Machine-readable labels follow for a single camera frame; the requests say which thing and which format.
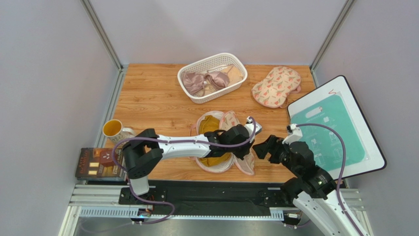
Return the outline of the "mustard yellow bra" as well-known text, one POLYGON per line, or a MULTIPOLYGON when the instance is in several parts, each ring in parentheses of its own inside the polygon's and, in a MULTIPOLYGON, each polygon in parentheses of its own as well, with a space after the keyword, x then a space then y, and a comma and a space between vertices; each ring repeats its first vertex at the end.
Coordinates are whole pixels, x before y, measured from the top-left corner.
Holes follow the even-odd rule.
MULTIPOLYGON (((220 120, 212 115, 204 116, 204 119, 198 124, 198 134, 216 131, 219 128, 220 120)), ((206 167, 214 167, 231 159, 230 153, 225 153, 220 157, 202 158, 200 162, 206 167)))

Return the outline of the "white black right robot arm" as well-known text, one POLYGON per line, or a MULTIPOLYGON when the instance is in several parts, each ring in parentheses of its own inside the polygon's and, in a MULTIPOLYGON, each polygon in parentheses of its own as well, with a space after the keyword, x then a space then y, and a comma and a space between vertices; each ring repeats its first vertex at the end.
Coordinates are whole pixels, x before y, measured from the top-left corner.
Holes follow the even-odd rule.
POLYGON ((270 155, 269 162, 282 164, 294 174, 277 194, 285 204, 300 209, 327 236, 367 236, 362 224, 350 211, 331 175, 316 165, 314 154, 305 142, 284 143, 271 135, 254 145, 258 158, 270 155))

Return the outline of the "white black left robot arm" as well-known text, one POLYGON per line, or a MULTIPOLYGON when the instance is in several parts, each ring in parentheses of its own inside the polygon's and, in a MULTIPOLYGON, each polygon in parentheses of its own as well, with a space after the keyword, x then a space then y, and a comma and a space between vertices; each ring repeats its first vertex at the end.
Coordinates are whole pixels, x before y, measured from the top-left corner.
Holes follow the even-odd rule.
POLYGON ((232 153, 243 159, 250 153, 260 131, 257 122, 235 125, 227 131, 216 130, 193 137, 168 137, 146 129, 127 139, 122 147, 127 177, 132 191, 141 196, 149 192, 148 175, 161 160, 178 157, 210 158, 232 153))

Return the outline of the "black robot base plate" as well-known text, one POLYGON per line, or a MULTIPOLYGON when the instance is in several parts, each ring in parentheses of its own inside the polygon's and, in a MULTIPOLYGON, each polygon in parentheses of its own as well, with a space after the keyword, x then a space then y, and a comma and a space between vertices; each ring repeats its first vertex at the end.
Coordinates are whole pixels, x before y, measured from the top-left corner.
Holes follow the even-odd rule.
POLYGON ((270 209, 296 209, 282 195, 281 183, 151 180, 142 199, 157 201, 152 212, 178 216, 269 216, 270 209))

